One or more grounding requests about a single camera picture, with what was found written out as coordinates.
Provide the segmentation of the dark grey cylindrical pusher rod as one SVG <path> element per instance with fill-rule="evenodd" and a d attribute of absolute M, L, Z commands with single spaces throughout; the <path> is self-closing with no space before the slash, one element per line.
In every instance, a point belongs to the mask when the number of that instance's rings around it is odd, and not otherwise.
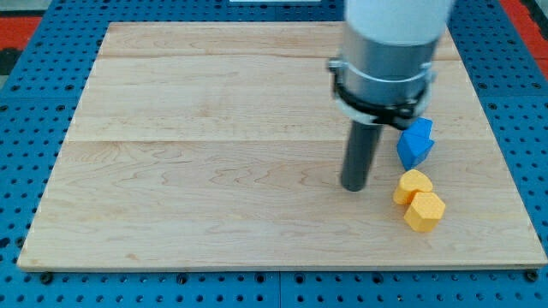
<path fill-rule="evenodd" d="M 352 122 L 340 177 L 348 191 L 358 192 L 366 186 L 382 129 L 381 125 Z"/>

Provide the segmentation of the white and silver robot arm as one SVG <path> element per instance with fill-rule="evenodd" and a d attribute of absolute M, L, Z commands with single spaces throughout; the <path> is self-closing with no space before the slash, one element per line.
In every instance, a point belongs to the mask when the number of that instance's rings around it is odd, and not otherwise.
<path fill-rule="evenodd" d="M 346 0 L 342 43 L 327 63 L 332 97 L 351 121 L 340 182 L 358 192 L 382 130 L 405 130 L 432 96 L 432 59 L 454 0 Z"/>

